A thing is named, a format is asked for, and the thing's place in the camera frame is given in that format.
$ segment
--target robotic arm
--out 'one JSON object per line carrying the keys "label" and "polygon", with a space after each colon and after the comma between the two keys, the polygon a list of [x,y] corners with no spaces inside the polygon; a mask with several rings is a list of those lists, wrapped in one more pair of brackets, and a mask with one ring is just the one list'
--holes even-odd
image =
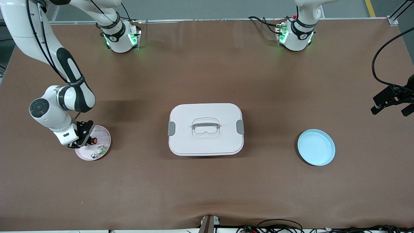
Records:
{"label": "robotic arm", "polygon": [[[102,5],[102,11],[90,0],[52,0],[52,3],[73,4],[91,15],[109,38],[108,45],[114,52],[127,52],[137,46],[133,41],[136,27],[120,20],[113,9],[120,0],[95,0]],[[34,100],[29,113],[37,122],[48,127],[62,145],[79,148],[95,144],[89,135],[93,121],[78,122],[67,111],[88,112],[95,105],[95,95],[89,88],[78,65],[68,50],[63,48],[54,35],[46,18],[44,0],[0,0],[3,18],[16,45],[26,55],[50,64],[66,81],[65,86],[50,86],[42,97]]]}
{"label": "robotic arm", "polygon": [[338,0],[295,0],[298,14],[287,19],[277,29],[279,44],[292,51],[303,50],[313,36],[313,30],[321,17],[321,6]]}

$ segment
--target brown tablecloth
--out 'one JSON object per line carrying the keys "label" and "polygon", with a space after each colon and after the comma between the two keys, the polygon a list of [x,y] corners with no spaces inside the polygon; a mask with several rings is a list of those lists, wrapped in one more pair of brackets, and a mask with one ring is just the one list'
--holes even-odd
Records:
{"label": "brown tablecloth", "polygon": [[[107,50],[94,25],[53,29],[96,94],[79,119],[108,128],[112,147],[83,161],[30,117],[32,100],[62,81],[16,49],[0,88],[0,230],[191,228],[205,214],[222,224],[414,224],[414,116],[403,106],[370,112],[385,88],[372,57],[399,33],[385,19],[320,21],[301,52],[249,21],[148,24],[141,49],[125,54]],[[384,80],[405,85],[413,72],[402,39],[378,58]],[[170,111],[214,102],[241,108],[242,151],[174,155]],[[298,156],[307,129],[333,138],[327,166]]]}

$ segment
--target white plastic container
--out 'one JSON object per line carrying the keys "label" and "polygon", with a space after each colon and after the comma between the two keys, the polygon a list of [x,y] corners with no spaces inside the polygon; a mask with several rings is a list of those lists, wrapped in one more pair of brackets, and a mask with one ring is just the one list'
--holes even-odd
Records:
{"label": "white plastic container", "polygon": [[168,143],[180,156],[238,153],[244,144],[241,110],[234,104],[182,104],[170,114]]}

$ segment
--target small object on plate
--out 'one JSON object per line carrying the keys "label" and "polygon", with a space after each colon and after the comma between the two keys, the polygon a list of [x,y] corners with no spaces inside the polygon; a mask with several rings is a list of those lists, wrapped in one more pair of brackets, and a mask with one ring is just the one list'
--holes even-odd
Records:
{"label": "small object on plate", "polygon": [[315,166],[324,166],[335,157],[332,138],[319,129],[309,129],[299,136],[298,150],[302,158]]}
{"label": "small object on plate", "polygon": [[106,153],[107,149],[105,146],[100,145],[98,148],[91,154],[91,157],[93,159],[97,158],[100,155],[104,155]]}
{"label": "small object on plate", "polygon": [[95,126],[91,132],[91,143],[75,149],[77,156],[86,161],[93,161],[104,156],[111,146],[111,135],[103,126]]}

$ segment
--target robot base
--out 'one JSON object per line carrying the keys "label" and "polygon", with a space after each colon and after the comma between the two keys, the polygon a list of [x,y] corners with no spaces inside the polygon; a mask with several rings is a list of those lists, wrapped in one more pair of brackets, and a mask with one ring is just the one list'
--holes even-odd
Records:
{"label": "robot base", "polygon": [[116,53],[126,53],[140,47],[141,28],[127,21],[123,21],[123,24],[126,25],[125,27],[128,28],[127,31],[129,33],[125,33],[118,42],[112,42],[104,34],[102,35],[105,38],[108,49]]}
{"label": "robot base", "polygon": [[103,157],[111,146],[111,135],[103,126],[95,126],[91,133],[92,138],[97,138],[98,142],[95,145],[83,146],[75,149],[77,156],[86,161],[93,161]]}
{"label": "robot base", "polygon": [[279,46],[284,46],[291,51],[301,51],[311,43],[314,32],[312,32],[308,38],[300,40],[297,35],[290,30],[291,22],[289,20],[284,21],[281,25],[286,26],[286,28],[276,28],[277,32],[282,33],[282,35],[276,34],[276,40]]}

